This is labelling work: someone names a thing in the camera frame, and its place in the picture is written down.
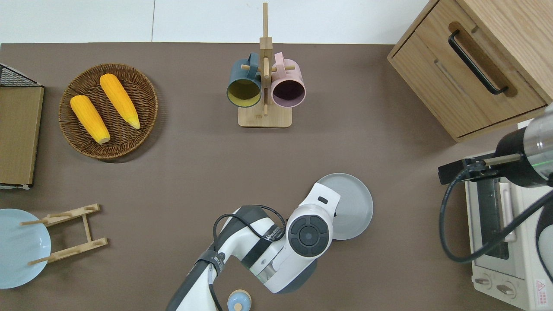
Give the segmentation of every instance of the wooden mug rack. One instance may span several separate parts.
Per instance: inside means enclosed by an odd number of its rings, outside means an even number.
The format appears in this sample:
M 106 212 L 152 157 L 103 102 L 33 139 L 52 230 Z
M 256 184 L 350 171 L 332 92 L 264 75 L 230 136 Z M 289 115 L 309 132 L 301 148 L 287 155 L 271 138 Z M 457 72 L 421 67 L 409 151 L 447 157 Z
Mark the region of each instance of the wooden mug rack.
M 273 38 L 269 37 L 268 7 L 267 2 L 264 2 L 263 37 L 259 38 L 258 69 L 259 72 L 261 72 L 261 88 L 263 96 L 259 100 L 259 103 L 252 107 L 238 108 L 238 124 L 242 127 L 284 128 L 292 125 L 292 108 L 285 108 L 275 104 L 269 96 L 271 91 L 271 69 L 274 64 L 273 58 Z M 242 69 L 249 69 L 249 66 L 242 65 Z M 286 70 L 291 69 L 294 69 L 294 67 L 286 67 Z

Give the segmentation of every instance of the wire basket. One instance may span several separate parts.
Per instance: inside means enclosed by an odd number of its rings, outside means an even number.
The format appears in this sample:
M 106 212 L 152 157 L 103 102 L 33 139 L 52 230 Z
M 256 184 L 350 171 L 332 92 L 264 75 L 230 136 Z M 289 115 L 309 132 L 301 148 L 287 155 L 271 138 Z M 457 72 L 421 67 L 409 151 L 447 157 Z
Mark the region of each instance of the wire basket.
M 36 81 L 33 81 L 21 72 L 4 64 L 0 64 L 0 87 L 17 87 L 17 86 L 41 86 Z
M 119 78 L 131 98 L 140 120 L 140 129 L 127 123 L 111 104 L 100 86 L 103 74 Z M 102 117 L 111 139 L 98 144 L 85 130 L 71 109 L 70 100 L 86 95 Z M 135 150 L 150 135 L 158 115 L 158 96 L 150 80 L 135 68 L 124 64 L 101 64 L 76 77 L 65 90 L 59 108 L 59 123 L 67 142 L 85 156 L 107 160 Z

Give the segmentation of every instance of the silver cylinder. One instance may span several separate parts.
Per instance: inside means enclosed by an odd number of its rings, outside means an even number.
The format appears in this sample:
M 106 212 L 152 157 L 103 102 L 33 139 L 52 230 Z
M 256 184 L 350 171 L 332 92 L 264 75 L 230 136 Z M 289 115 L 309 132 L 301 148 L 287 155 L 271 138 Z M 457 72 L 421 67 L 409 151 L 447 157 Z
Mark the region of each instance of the silver cylinder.
M 553 173 L 553 104 L 526 127 L 524 153 L 532 168 L 548 180 Z

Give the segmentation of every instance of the mug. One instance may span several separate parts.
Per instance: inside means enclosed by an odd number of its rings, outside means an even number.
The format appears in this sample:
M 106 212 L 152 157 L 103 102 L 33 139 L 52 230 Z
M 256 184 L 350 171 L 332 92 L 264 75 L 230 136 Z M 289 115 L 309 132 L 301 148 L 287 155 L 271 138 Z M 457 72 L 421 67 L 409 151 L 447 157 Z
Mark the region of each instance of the mug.
M 285 70 L 285 66 L 295 66 L 295 69 Z M 276 72 L 271 75 L 271 97 L 273 102 L 281 107 L 292 108 L 305 99 L 304 79 L 300 66 L 291 60 L 284 59 L 282 52 L 275 54 Z
M 242 69 L 242 65 L 249 65 L 249 69 Z M 228 82 L 227 97 L 238 107 L 251 107 L 261 99 L 261 74 L 259 54 L 250 53 L 248 59 L 238 60 L 232 65 L 231 78 Z

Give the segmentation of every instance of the mug handle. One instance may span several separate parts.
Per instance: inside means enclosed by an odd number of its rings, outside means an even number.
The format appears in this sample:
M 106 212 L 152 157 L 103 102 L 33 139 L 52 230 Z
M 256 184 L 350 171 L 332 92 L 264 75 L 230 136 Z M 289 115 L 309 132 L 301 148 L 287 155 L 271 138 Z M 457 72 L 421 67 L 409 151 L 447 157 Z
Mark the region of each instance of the mug handle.
M 257 69 L 259 68 L 259 54 L 251 52 L 248 57 L 249 69 L 246 77 L 250 79 L 255 79 L 257 74 Z
M 275 67 L 277 79 L 283 79 L 286 77 L 286 69 L 284 69 L 284 55 L 282 52 L 275 54 Z

